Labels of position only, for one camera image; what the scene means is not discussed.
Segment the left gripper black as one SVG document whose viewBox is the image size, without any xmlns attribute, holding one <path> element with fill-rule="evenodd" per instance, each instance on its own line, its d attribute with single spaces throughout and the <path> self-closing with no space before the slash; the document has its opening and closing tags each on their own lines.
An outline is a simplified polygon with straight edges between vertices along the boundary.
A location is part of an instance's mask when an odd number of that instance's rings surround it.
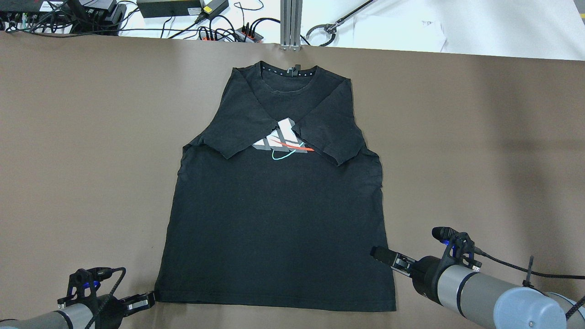
<svg viewBox="0 0 585 329">
<path fill-rule="evenodd" d="M 154 291 L 121 299 L 112 297 L 92 324 L 92 329 L 118 329 L 125 316 L 151 309 L 154 305 Z"/>
</svg>

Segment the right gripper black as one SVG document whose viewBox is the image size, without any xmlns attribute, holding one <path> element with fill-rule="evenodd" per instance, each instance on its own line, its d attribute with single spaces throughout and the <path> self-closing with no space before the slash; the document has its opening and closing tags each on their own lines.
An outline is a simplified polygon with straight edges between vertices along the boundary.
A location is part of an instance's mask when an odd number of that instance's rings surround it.
<svg viewBox="0 0 585 329">
<path fill-rule="evenodd" d="M 445 267 L 441 259 L 434 256 L 425 256 L 414 260 L 405 255 L 383 246 L 374 246 L 370 255 L 382 264 L 393 267 L 395 271 L 412 279 L 412 285 L 417 293 L 429 300 L 441 304 L 437 294 L 437 283 Z"/>
</svg>

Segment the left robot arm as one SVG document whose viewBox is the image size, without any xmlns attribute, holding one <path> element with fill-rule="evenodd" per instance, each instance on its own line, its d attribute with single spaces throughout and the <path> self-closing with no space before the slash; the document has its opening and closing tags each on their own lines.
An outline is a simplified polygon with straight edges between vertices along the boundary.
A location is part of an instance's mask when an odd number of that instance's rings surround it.
<svg viewBox="0 0 585 329">
<path fill-rule="evenodd" d="M 152 308 L 154 292 L 135 294 L 125 298 L 90 295 L 75 300 L 59 300 L 57 310 L 28 320 L 2 320 L 2 329 L 85 329 L 94 319 L 91 329 L 118 329 L 125 317 Z"/>
</svg>

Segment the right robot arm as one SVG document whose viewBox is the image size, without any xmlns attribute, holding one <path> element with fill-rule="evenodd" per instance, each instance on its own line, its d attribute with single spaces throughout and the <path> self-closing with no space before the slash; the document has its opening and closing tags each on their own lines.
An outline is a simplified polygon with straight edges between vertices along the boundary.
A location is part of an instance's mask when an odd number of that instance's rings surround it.
<svg viewBox="0 0 585 329">
<path fill-rule="evenodd" d="M 414 260 L 375 246 L 375 260 L 412 280 L 417 293 L 485 329 L 582 329 L 584 306 L 558 293 L 543 293 L 481 273 L 474 260 L 441 258 Z"/>
</svg>

